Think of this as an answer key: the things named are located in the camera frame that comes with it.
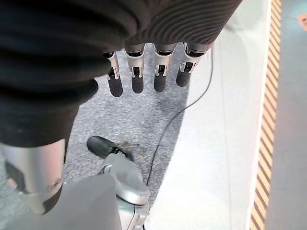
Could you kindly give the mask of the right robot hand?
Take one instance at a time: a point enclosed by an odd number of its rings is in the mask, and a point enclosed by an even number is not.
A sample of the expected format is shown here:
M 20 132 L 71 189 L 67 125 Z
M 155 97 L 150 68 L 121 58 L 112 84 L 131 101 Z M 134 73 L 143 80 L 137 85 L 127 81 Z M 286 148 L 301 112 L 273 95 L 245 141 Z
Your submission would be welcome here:
M 0 3 L 0 149 L 8 181 L 37 214 L 62 191 L 79 106 L 116 51 L 186 42 L 208 50 L 238 0 L 3 0 Z

